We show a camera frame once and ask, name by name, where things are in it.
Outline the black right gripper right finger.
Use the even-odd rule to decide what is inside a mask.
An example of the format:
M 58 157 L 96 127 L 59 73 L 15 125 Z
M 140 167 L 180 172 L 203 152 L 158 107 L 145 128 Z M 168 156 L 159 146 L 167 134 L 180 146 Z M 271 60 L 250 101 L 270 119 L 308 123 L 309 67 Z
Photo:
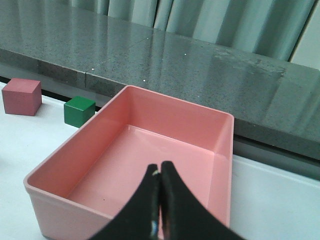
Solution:
M 171 161 L 161 164 L 160 207 L 165 240 L 242 239 L 203 207 Z

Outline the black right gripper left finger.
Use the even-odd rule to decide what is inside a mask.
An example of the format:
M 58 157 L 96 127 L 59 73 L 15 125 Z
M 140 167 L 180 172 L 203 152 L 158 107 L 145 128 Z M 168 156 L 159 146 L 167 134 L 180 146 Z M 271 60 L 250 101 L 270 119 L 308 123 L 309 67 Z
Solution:
M 138 188 L 120 212 L 92 240 L 157 240 L 160 215 L 160 173 L 147 166 Z

